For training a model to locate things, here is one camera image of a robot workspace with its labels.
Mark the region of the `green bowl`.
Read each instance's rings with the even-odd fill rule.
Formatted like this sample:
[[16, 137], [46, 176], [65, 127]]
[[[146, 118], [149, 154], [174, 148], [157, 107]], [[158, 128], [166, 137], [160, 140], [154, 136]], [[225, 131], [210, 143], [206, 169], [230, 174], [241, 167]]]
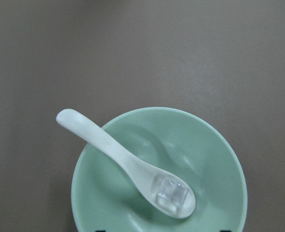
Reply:
[[72, 209], [80, 232], [241, 232], [247, 187], [241, 164], [225, 138], [202, 119], [172, 108], [124, 113], [104, 130], [140, 159], [182, 178], [196, 207], [186, 219], [149, 204], [108, 156], [85, 146], [72, 181]]

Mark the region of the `single clear ice cube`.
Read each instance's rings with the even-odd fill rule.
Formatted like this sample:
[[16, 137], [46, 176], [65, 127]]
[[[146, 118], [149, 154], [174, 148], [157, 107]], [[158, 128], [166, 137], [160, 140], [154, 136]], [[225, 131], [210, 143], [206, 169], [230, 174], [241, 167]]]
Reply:
[[156, 192], [156, 203], [164, 208], [183, 207], [188, 188], [176, 180], [164, 178]]

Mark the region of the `white ceramic spoon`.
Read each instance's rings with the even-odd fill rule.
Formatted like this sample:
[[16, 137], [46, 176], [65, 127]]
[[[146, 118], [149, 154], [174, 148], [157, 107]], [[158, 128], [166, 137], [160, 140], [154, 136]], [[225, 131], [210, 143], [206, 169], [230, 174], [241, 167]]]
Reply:
[[[97, 124], [74, 109], [61, 110], [56, 116], [56, 121], [116, 162], [126, 172], [141, 195], [162, 213], [173, 218], [187, 218], [194, 212], [195, 195], [181, 178], [138, 158]], [[156, 192], [164, 178], [176, 180], [188, 188], [182, 208], [164, 208], [156, 203]]]

